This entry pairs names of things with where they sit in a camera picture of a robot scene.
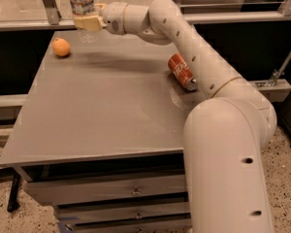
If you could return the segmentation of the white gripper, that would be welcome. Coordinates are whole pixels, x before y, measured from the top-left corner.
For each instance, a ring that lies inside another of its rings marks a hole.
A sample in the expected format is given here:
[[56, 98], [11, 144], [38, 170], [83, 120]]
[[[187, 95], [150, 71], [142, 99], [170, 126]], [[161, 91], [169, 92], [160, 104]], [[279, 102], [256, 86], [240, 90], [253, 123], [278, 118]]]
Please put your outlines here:
[[127, 3], [122, 2], [112, 2], [108, 5], [95, 3], [94, 12], [97, 15], [103, 13], [103, 17], [97, 15], [74, 17], [73, 22], [78, 29], [96, 32], [106, 27], [112, 34], [124, 35], [124, 11], [127, 6]]

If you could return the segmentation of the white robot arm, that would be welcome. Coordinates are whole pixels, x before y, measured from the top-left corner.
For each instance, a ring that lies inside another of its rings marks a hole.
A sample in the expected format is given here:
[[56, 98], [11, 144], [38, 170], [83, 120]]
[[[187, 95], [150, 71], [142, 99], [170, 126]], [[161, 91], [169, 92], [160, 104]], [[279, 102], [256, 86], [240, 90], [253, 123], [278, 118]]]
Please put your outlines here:
[[275, 133], [270, 101], [186, 21], [172, 0], [79, 8], [78, 29], [174, 43], [205, 94], [183, 128], [193, 233], [274, 233], [261, 148]]

